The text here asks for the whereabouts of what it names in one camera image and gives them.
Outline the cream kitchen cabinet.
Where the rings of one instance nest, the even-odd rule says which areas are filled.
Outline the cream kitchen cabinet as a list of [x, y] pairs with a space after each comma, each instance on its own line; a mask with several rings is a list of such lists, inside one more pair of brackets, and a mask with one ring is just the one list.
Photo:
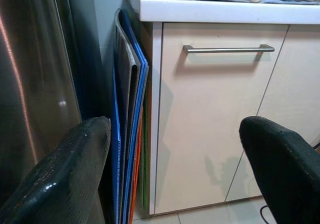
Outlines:
[[[142, 23], [150, 214], [260, 195], [238, 129], [263, 116], [320, 143], [320, 25]], [[272, 53], [188, 54], [194, 48]]]

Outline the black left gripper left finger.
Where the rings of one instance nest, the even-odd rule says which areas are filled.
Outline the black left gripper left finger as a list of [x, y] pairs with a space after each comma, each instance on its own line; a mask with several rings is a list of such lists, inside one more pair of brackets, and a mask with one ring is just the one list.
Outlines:
[[70, 129], [0, 208], [0, 224], [87, 224], [110, 137], [105, 116]]

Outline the orange plastic board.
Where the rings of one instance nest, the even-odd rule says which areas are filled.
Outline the orange plastic board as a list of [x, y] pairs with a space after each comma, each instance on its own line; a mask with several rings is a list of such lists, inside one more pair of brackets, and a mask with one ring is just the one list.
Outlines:
[[136, 152], [135, 152], [135, 162], [133, 168], [133, 180], [132, 180], [132, 191], [131, 191], [131, 204], [130, 204], [130, 215], [129, 215], [129, 224], [133, 222], [133, 213], [135, 209], [135, 200], [137, 196], [137, 183], [138, 183], [138, 174], [139, 174], [139, 165], [140, 165], [140, 155], [141, 155], [141, 144], [142, 144], [142, 128], [143, 128], [143, 117], [141, 117], [138, 125], [137, 139], [136, 139]]

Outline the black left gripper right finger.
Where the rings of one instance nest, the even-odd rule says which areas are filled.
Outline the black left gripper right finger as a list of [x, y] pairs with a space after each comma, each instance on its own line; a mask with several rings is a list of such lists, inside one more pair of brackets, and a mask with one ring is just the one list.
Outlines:
[[277, 224], [320, 224], [320, 154], [298, 133], [264, 117], [244, 118], [239, 135]]

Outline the green plastic board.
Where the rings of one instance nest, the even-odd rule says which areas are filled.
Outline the green plastic board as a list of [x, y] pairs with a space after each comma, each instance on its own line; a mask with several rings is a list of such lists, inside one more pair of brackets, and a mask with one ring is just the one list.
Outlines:
[[141, 206], [148, 211], [149, 209], [149, 139], [148, 139], [148, 128], [149, 128], [149, 102], [150, 102], [150, 84], [147, 83], [144, 92], [143, 100], [143, 113], [142, 113], [142, 145], [140, 154], [140, 198]]

